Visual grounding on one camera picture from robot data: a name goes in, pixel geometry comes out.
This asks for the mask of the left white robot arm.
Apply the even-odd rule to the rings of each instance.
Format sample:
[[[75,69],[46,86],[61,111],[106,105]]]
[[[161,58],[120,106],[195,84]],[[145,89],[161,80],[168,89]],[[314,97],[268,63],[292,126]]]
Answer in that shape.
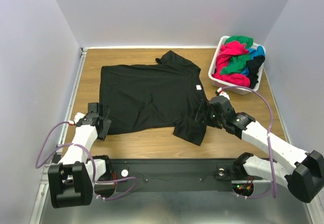
[[[108,180],[113,168],[108,156],[92,157],[96,140],[104,140],[110,128],[109,107],[88,104],[86,114],[76,113],[75,134],[63,158],[48,169],[51,203],[54,208],[89,205],[98,179]]]

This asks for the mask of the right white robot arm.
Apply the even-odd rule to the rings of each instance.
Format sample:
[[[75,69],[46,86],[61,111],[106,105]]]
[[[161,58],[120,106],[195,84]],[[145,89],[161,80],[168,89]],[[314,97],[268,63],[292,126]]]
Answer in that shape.
[[[323,189],[323,155],[307,152],[269,132],[252,116],[237,113],[227,96],[220,94],[210,101],[202,100],[196,121],[248,142],[269,155],[261,159],[243,153],[234,162],[233,173],[238,178],[256,176],[278,183],[304,203],[310,203]]]

